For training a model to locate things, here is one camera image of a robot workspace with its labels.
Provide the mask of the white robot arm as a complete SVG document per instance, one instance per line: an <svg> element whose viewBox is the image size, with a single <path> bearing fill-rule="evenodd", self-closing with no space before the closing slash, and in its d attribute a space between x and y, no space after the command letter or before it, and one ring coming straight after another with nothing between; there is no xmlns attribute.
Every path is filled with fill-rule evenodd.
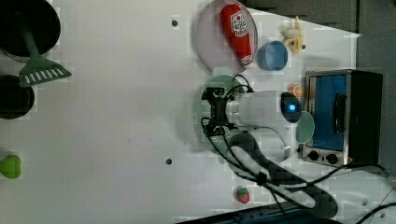
<svg viewBox="0 0 396 224"><path fill-rule="evenodd" d="M210 106L210 114L201 117L204 136L236 175L312 215L336 216L338 205L329 192L282 166L298 144L303 111L295 95L237 85L208 87L201 100Z"/></svg>

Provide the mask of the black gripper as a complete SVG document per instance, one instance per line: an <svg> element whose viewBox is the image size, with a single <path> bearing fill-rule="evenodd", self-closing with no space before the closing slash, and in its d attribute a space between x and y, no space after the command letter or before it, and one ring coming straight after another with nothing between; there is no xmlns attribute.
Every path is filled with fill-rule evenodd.
<svg viewBox="0 0 396 224"><path fill-rule="evenodd" d="M235 128L226 116L227 100L224 93L224 88L208 87L202 94L202 100L208 101L210 104L210 118L204 126L204 133L207 136L221 136L226 133L225 129L232 130Z"/></svg>

